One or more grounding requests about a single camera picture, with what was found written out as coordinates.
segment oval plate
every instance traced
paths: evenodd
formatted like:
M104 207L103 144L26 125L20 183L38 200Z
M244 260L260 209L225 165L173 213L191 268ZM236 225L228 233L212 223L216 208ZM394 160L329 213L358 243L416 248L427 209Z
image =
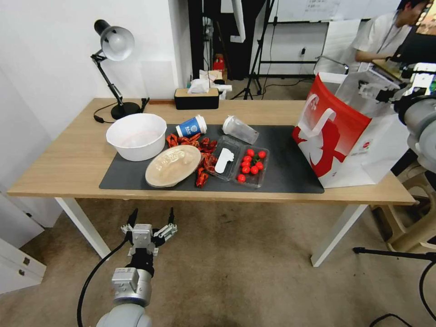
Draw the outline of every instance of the oval plate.
M150 162L145 180L155 188L174 186L192 174L200 161L201 152L192 145L169 148Z

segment lamp shade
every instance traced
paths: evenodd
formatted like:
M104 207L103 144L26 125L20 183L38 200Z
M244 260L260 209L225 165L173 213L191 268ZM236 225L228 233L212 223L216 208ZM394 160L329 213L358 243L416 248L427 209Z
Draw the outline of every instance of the lamp shade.
M135 39L129 30L110 26L105 20L96 21L94 29L100 35L101 49L108 59L121 61L130 56L135 47Z

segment white table leg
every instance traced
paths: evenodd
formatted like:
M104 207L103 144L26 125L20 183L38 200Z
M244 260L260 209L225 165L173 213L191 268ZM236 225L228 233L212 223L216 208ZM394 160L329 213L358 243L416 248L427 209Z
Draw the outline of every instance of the white table leg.
M73 221L74 225L85 236L91 246L104 258L109 254L110 249L101 238L95 227L89 221L82 208L79 206L74 198L55 198L68 217Z
M315 251L313 251L310 260L314 267L319 267L321 265L324 259L327 258L336 244L338 244L345 233L348 232L367 206L367 204L353 204L348 205L345 208L327 237L325 237L321 244L315 249Z

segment black desk mat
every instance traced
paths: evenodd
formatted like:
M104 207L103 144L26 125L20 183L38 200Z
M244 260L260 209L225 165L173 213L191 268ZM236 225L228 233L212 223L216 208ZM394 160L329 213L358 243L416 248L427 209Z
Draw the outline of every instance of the black desk mat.
M169 124L167 135L175 133ZM324 193L324 188L312 171L310 164L292 139L293 126L252 126L259 132L255 145L270 151L268 167L263 185L252 189L233 182L210 176L203 188L195 187L195 174L176 186L164 188L178 191L203 192L266 192L266 193ZM208 125L206 137L218 140L223 134L221 125ZM145 170L151 160L128 161L118 153L100 183L102 189L153 190L145 181Z

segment black desk lamp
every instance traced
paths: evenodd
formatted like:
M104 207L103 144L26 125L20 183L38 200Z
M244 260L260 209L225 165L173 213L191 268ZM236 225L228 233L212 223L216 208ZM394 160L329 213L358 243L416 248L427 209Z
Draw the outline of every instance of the black desk lamp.
M105 60L122 61L130 56L135 46L135 39L132 33L119 26L110 26L105 20L98 20L94 23L95 31L100 35L101 49L91 56L104 80L118 104L112 108L110 113L114 119L120 119L130 114L141 112L141 108L133 102L124 102L123 95L117 87L111 83L101 68L100 63Z

